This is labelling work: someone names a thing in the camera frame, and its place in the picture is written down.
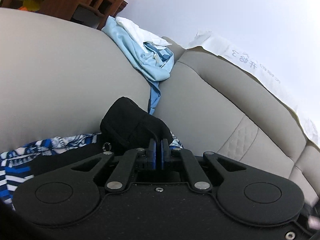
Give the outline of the light blue garment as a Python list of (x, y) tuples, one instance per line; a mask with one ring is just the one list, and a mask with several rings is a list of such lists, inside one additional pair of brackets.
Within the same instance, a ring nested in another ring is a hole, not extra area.
[(159, 83), (170, 77), (174, 66), (174, 53), (167, 47), (145, 42), (141, 47), (120, 25), (116, 17), (109, 16), (102, 31), (107, 34), (150, 85), (148, 113), (153, 114), (161, 98)]

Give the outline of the blue white patterned cloth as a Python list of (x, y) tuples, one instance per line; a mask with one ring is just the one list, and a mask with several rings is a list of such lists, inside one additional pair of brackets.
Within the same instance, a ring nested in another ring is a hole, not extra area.
[(53, 137), (1, 153), (1, 201), (11, 209), (13, 194), (25, 181), (102, 153), (101, 133)]

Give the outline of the yellow object on shelf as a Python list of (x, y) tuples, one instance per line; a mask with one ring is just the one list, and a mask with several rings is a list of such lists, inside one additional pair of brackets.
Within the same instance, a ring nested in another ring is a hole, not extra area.
[(42, 3), (43, 3), (43, 0), (24, 0), (23, 7), (27, 11), (36, 12), (41, 9)]

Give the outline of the black pants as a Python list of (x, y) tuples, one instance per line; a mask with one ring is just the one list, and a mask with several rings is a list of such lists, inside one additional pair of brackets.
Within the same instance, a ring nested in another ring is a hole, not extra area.
[(110, 107), (100, 123), (100, 131), (96, 142), (58, 155), (36, 157), (30, 163), (31, 174), (38, 176), (100, 154), (107, 144), (111, 144), (115, 156), (121, 156), (134, 148), (147, 148), (151, 139), (173, 142), (169, 128), (161, 119), (126, 97), (119, 98)]

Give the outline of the white garment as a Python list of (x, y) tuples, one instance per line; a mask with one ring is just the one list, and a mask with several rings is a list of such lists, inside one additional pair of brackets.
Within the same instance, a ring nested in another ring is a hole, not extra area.
[(120, 25), (125, 31), (130, 35), (130, 37), (135, 40), (141, 47), (145, 42), (151, 43), (155, 46), (167, 47), (170, 46), (171, 43), (166, 41), (165, 39), (147, 31), (141, 29), (137, 24), (133, 21), (124, 18), (124, 17), (116, 17), (116, 23)]

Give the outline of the beige leather sofa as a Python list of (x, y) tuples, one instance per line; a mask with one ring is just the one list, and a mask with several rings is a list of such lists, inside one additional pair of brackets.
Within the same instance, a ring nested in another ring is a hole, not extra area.
[[(195, 155), (214, 151), (295, 182), (319, 200), (319, 146), (259, 81), (200, 47), (171, 42), (174, 67), (155, 116)], [(102, 31), (1, 9), (1, 153), (100, 133), (120, 97), (147, 109), (150, 86)]]

